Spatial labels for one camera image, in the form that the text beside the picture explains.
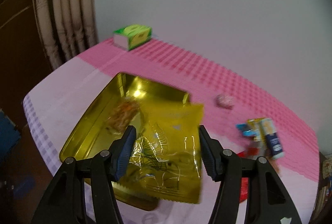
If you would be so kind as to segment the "yellow gold snack packet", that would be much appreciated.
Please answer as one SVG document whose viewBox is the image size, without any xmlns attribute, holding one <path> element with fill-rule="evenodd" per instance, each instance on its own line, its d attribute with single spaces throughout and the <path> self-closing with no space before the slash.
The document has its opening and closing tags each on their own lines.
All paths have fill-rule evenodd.
<svg viewBox="0 0 332 224">
<path fill-rule="evenodd" d="M 204 106 L 141 102 L 140 113 L 142 129 L 119 183 L 158 199 L 199 203 L 202 178 L 199 126 Z"/>
</svg>

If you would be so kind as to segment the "navy blue cracker packet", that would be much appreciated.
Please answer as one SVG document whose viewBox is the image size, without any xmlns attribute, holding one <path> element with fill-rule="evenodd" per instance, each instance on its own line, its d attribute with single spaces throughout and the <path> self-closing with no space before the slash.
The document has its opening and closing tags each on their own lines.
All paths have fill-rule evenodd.
<svg viewBox="0 0 332 224">
<path fill-rule="evenodd" d="M 270 118 L 264 118 L 260 122 L 265 142 L 270 151 L 272 159 L 278 159 L 284 156 L 281 142 L 277 135 L 276 127 Z"/>
</svg>

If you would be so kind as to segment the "blue wrapped candy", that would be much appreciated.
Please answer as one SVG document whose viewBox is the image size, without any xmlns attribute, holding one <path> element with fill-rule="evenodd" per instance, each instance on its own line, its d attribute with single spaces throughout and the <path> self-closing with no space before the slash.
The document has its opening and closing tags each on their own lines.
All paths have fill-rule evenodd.
<svg viewBox="0 0 332 224">
<path fill-rule="evenodd" d="M 257 136 L 257 131 L 252 129 L 248 124 L 237 124 L 236 128 L 242 133 L 245 137 L 255 137 Z"/>
</svg>

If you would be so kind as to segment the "pink checkered tablecloth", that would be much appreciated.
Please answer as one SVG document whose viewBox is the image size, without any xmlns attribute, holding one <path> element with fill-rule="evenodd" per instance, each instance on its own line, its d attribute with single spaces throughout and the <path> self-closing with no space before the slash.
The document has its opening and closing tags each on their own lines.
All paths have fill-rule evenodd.
<svg viewBox="0 0 332 224">
<path fill-rule="evenodd" d="M 118 182 L 160 198 L 143 211 L 119 202 L 124 223 L 208 223 L 221 185 L 207 175 L 199 127 L 235 157 L 250 140 L 237 124 L 257 121 L 276 135 L 281 182 L 295 212 L 277 223 L 309 223 L 319 181 L 314 130 L 283 103 L 213 61 L 159 40 L 132 51 L 107 40 L 53 71 L 24 98 L 34 142 L 51 173 L 67 149 L 97 156 L 133 125 L 128 167 Z"/>
</svg>

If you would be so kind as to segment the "pink wrapped candy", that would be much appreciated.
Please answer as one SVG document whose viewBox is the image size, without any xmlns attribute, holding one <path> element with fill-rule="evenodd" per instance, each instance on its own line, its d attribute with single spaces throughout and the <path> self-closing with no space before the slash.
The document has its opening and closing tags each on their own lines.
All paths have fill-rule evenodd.
<svg viewBox="0 0 332 224">
<path fill-rule="evenodd" d="M 217 95 L 216 96 L 216 105 L 224 109 L 233 109 L 235 100 L 232 96 L 228 95 Z"/>
</svg>

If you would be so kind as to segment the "dark wooden door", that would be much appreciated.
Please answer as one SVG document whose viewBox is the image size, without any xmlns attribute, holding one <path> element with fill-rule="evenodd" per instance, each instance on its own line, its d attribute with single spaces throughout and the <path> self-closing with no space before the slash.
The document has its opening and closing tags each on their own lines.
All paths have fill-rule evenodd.
<svg viewBox="0 0 332 224">
<path fill-rule="evenodd" d="M 1 0 L 1 109 L 19 128 L 23 99 L 50 72 L 32 0 Z"/>
</svg>

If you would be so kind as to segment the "green tissue box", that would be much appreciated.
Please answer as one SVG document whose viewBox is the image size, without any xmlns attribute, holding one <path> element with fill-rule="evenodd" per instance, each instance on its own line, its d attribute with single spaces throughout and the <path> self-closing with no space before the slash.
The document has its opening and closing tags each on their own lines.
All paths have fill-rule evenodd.
<svg viewBox="0 0 332 224">
<path fill-rule="evenodd" d="M 116 46 L 131 51 L 150 41 L 152 28 L 141 24 L 132 24 L 113 32 L 113 42 Z"/>
</svg>

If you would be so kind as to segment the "beige patterned curtain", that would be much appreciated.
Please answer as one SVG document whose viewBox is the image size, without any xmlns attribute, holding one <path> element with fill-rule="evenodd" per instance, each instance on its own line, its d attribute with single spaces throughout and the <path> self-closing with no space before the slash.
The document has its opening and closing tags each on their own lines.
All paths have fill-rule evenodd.
<svg viewBox="0 0 332 224">
<path fill-rule="evenodd" d="M 53 70 L 97 44 L 94 0 L 32 0 L 43 50 Z"/>
</svg>

